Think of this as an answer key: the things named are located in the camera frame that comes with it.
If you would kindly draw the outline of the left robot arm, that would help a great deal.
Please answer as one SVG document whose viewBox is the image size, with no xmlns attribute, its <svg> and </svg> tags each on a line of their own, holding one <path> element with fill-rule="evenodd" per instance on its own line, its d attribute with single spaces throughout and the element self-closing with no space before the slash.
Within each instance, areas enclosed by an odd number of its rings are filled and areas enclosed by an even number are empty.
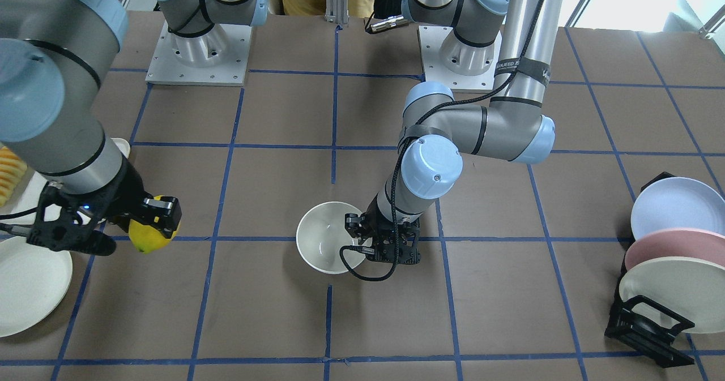
<svg viewBox="0 0 725 381">
<path fill-rule="evenodd" d="M 425 81 L 410 89 L 402 113 L 398 159 L 391 177 L 361 215 L 344 227 L 370 262 L 414 265 L 420 260 L 419 217 L 463 171 L 463 154 L 538 164 L 551 153 L 555 124 L 541 112 L 562 0 L 401 0 L 408 20 L 450 27 L 460 70 L 464 54 L 485 51 L 502 31 L 492 91 L 455 100 L 450 87 Z"/>
</svg>

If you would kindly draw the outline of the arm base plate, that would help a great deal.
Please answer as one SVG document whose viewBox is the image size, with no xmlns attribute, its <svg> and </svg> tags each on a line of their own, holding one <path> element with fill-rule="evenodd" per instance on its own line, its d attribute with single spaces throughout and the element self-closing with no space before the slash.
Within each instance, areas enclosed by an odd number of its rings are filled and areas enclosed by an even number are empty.
<svg viewBox="0 0 725 381">
<path fill-rule="evenodd" d="M 502 35 L 497 31 L 488 46 L 469 46 L 451 27 L 419 26 L 420 56 L 427 81 L 439 82 L 454 92 L 491 91 Z"/>
<path fill-rule="evenodd" d="M 217 24 L 196 38 L 172 35 L 168 26 L 148 64 L 146 81 L 156 85 L 242 87 L 252 27 Z"/>
</svg>

